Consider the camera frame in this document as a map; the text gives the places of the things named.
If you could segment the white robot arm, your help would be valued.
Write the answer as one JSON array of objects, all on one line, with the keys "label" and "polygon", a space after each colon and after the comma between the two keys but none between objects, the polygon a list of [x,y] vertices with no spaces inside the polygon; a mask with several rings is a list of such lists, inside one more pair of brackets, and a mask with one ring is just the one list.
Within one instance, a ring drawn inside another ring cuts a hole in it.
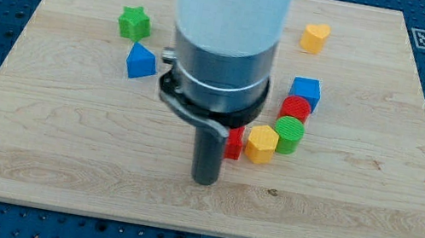
[{"label": "white robot arm", "polygon": [[177,0],[173,73],[198,107],[231,113],[265,91],[291,0]]}]

